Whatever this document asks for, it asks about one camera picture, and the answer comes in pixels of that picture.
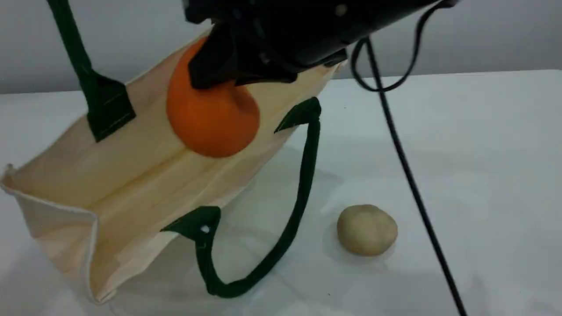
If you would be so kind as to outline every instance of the green bag handle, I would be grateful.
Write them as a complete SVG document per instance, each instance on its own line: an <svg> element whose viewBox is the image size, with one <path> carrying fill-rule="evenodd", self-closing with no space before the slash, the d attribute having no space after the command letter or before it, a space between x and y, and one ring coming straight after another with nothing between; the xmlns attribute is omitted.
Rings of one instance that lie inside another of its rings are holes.
<svg viewBox="0 0 562 316"><path fill-rule="evenodd" d="M162 229L162 231L179 233L195 241L197 264L209 294L232 298L246 293L273 269L273 266L289 249L297 235L298 225L309 199L320 137L319 119L320 103L317 98L311 98L291 109L275 130L275 132L278 132L297 125L308 124L305 148L302 153L297 201L279 240L247 277L225 284L216 274L211 253L216 229L220 221L219 207L201 206Z"/></svg>
<svg viewBox="0 0 562 316"><path fill-rule="evenodd" d="M135 118L126 87L92 69L68 0L47 2L86 97L90 130L99 142Z"/></svg>

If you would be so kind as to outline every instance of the beige ball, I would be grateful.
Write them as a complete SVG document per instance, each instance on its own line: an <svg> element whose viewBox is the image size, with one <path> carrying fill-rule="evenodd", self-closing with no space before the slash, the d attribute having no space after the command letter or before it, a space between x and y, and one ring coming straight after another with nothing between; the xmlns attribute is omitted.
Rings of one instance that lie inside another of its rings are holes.
<svg viewBox="0 0 562 316"><path fill-rule="evenodd" d="M398 237L394 219L374 205L354 205L338 219L338 239L347 251L377 256L387 251Z"/></svg>

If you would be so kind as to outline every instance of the white wall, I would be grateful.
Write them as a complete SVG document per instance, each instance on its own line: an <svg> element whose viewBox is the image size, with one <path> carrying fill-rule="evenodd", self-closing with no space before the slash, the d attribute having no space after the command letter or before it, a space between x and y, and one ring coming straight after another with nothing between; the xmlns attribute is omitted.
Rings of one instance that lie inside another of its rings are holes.
<svg viewBox="0 0 562 316"><path fill-rule="evenodd" d="M205 28L184 21L180 0L70 3L94 67L122 81ZM405 70L418 16L373 36L385 75ZM463 0L429 22L416 73L562 69L561 31L562 0ZM0 0L0 93L72 89L78 82L47 2Z"/></svg>

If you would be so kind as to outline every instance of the orange object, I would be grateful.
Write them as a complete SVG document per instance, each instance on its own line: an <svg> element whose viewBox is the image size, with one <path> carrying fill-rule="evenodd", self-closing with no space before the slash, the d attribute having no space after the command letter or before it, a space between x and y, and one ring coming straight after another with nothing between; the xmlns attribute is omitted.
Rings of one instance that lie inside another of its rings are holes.
<svg viewBox="0 0 562 316"><path fill-rule="evenodd" d="M228 157L246 148L260 127L260 110L246 87L234 81L210 89L191 87L188 64L204 44L191 45L179 60L168 86L166 113L175 134L194 152Z"/></svg>

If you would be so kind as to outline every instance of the canvas tote bag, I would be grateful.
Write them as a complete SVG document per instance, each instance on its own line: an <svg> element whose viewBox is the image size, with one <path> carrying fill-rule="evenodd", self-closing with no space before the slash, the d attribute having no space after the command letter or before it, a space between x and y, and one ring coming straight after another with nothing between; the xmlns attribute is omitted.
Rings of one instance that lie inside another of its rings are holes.
<svg viewBox="0 0 562 316"><path fill-rule="evenodd" d="M320 132L320 105L314 96L338 65L306 71L292 84L249 85L261 112L255 139L231 157L204 157L183 145L165 110L171 74L191 44L121 84L93 70L68 1L48 3L88 113L32 161L4 170L0 185L17 199L31 236L75 291L95 304L112 298L178 236L195 241L191 255L208 293L235 297L248 291L297 232ZM245 188L298 125L307 125L307 137L289 222L248 276L226 284L211 256L221 207Z"/></svg>

